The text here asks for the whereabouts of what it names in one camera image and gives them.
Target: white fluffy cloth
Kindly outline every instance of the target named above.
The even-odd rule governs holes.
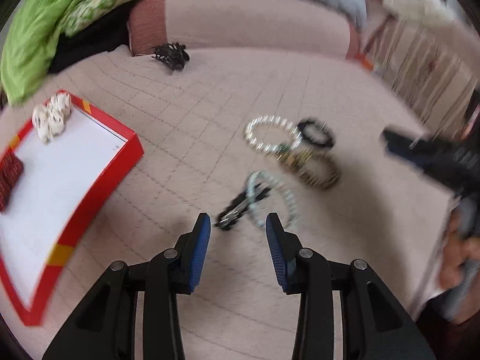
[[[400,20],[412,20],[426,27],[448,24],[453,16],[445,5],[435,0],[383,0],[384,9]]]

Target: white and green cloth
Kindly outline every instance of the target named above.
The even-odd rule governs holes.
[[[10,104],[35,93],[55,56],[59,36],[72,37],[131,0],[26,0],[3,47],[0,82]]]

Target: bracelet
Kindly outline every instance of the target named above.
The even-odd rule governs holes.
[[[260,116],[245,126],[245,131],[243,137],[248,142],[248,144],[259,152],[264,152],[266,155],[276,154],[285,144],[265,144],[263,142],[258,142],[254,137],[253,130],[256,126],[277,126],[284,129],[290,135],[290,149],[295,149],[300,145],[302,141],[302,133],[300,130],[293,125],[292,122],[282,119],[280,116]]]
[[[323,162],[330,169],[330,175],[321,179],[314,173],[304,167],[307,161],[316,160],[317,162]],[[322,190],[328,190],[337,183],[340,179],[341,172],[337,167],[332,156],[324,151],[315,150],[302,150],[299,153],[293,153],[291,151],[285,151],[278,157],[278,161],[288,167],[290,170],[298,174],[300,180],[307,185],[320,188]]]
[[[319,132],[325,135],[325,140],[320,142],[316,140],[314,137],[309,135],[306,132],[306,128],[308,126],[314,126]],[[330,130],[325,123],[321,123],[317,119],[309,118],[309,119],[302,119],[300,123],[297,125],[297,128],[300,130],[301,136],[306,142],[310,145],[330,150],[335,145],[335,137],[333,135],[332,130]]]
[[[248,212],[255,223],[261,229],[265,229],[265,221],[262,221],[258,218],[257,202],[255,199],[255,185],[259,182],[266,184],[270,189],[276,190],[282,197],[285,199],[287,209],[289,210],[289,220],[285,226],[285,230],[291,229],[296,225],[298,214],[297,214],[297,204],[295,203],[295,196],[293,193],[286,187],[286,185],[268,174],[264,171],[253,172],[247,179],[247,200],[249,203]]]

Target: black hair clip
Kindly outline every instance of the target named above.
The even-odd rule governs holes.
[[[271,188],[267,187],[265,184],[255,185],[255,190],[253,195],[255,201],[259,202],[260,200],[268,196]],[[238,219],[248,210],[248,200],[247,193],[243,191],[240,193],[231,204],[217,216],[216,227],[220,227],[222,230],[231,230],[232,226],[236,224]]]
[[[314,126],[316,130],[325,135],[325,140],[323,142],[320,142],[311,135],[309,135],[306,132],[308,126]],[[330,150],[335,145],[335,137],[332,130],[330,130],[325,123],[322,123],[317,119],[302,119],[297,125],[297,128],[300,130],[302,138],[310,145],[319,147],[324,150]]]
[[[185,51],[186,46],[180,43],[165,43],[155,47],[153,59],[168,66],[171,71],[183,71],[190,56]]]

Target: person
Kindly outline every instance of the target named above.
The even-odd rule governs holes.
[[[463,280],[462,263],[480,260],[480,238],[463,240],[458,232],[459,215],[453,211],[445,234],[438,284],[443,290],[456,287]],[[446,321],[427,302],[417,326],[429,342],[437,360],[480,359],[480,274],[453,321]]]

